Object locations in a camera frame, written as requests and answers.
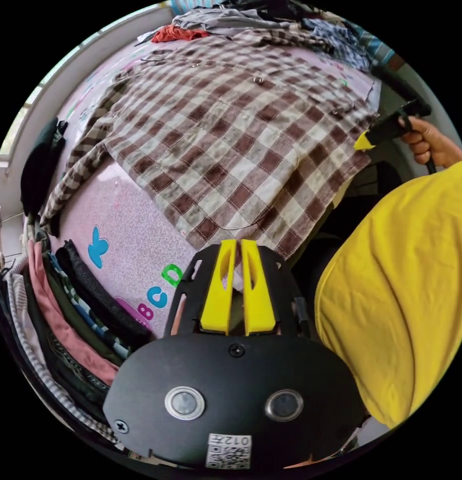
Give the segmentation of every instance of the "red cloth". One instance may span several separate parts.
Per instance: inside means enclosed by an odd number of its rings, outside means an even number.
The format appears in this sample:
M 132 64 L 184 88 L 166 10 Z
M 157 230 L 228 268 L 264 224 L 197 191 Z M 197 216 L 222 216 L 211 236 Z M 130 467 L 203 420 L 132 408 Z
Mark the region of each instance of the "red cloth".
M 160 42 L 173 42 L 174 40 L 195 40 L 208 37 L 210 33 L 204 30 L 184 30 L 180 26 L 167 25 L 162 27 L 152 38 L 152 42 L 158 44 Z

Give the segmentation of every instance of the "yellow sleeve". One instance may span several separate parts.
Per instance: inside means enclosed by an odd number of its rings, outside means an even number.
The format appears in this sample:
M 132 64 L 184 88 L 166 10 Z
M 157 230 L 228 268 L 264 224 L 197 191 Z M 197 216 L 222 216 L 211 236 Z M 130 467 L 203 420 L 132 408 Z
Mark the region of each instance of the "yellow sleeve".
M 462 341 L 462 161 L 371 211 L 324 271 L 315 315 L 379 422 L 424 402 Z

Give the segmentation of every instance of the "pink bed cover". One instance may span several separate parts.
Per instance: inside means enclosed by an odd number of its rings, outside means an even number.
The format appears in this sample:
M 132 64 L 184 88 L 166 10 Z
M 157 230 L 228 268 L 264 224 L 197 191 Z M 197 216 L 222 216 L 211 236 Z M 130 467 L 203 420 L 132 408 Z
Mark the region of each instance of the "pink bed cover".
M 67 120 L 69 126 L 53 186 L 61 178 L 89 112 L 110 79 L 139 63 L 152 50 L 176 49 L 182 43 L 178 40 L 134 46 L 133 42 L 79 85 L 58 114 L 59 120 Z M 294 47 L 287 50 L 346 82 L 361 98 L 369 97 L 374 79 L 311 51 Z M 136 321 L 161 337 L 175 287 L 195 251 L 115 162 L 102 165 L 63 211 L 61 236 L 51 237 L 53 250 L 69 239 L 103 287 Z

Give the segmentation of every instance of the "blue striped cloth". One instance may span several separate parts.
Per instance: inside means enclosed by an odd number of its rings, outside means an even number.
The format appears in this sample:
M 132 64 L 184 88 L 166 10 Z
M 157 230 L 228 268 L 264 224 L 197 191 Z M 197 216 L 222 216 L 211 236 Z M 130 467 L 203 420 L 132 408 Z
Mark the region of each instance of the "blue striped cloth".
M 346 23 L 356 30 L 360 45 L 366 50 L 373 63 L 386 64 L 391 60 L 395 54 L 393 49 L 389 48 L 379 38 L 361 28 L 359 25 L 347 20 Z

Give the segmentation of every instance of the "printed label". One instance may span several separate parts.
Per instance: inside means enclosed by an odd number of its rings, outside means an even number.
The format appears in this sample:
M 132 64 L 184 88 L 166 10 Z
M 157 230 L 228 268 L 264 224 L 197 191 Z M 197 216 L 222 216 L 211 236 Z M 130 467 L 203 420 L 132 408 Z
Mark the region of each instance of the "printed label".
M 211 433 L 208 440 L 206 467 L 220 470 L 249 470 L 251 435 Z

